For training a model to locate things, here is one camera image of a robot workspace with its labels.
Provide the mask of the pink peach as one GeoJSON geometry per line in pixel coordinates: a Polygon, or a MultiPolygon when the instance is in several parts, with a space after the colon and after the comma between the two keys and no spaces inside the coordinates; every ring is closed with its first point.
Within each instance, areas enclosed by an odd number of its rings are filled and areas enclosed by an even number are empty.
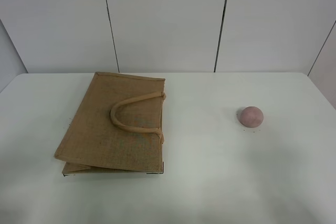
{"type": "Polygon", "coordinates": [[[240,112],[238,120],[245,127],[256,128],[262,124],[264,114],[258,107],[249,106],[240,112]]]}

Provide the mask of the brown linen tote bag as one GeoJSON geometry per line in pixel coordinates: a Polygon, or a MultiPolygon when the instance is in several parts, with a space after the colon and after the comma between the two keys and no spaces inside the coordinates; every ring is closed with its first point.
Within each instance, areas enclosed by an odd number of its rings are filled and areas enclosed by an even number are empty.
{"type": "Polygon", "coordinates": [[[164,171],[165,80],[96,72],[54,157],[64,175],[164,171]]]}

